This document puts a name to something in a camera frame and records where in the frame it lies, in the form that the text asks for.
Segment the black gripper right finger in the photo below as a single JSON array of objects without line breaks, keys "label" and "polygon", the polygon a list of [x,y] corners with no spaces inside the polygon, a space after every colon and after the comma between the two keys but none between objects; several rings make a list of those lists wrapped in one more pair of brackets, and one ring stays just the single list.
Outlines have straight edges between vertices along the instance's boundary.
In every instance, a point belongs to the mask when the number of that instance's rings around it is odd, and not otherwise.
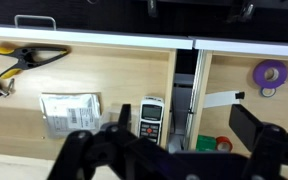
[{"label": "black gripper right finger", "polygon": [[252,151],[263,123],[241,104],[231,106],[229,127],[248,151]]}]

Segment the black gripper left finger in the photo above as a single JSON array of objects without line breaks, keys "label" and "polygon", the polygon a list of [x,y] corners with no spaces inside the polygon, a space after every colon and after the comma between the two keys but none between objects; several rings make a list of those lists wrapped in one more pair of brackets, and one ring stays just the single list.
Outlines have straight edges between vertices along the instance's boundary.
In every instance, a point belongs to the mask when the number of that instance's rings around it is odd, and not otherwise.
[{"label": "black gripper left finger", "polygon": [[127,130],[131,129],[131,105],[123,104],[121,107],[118,124]]}]

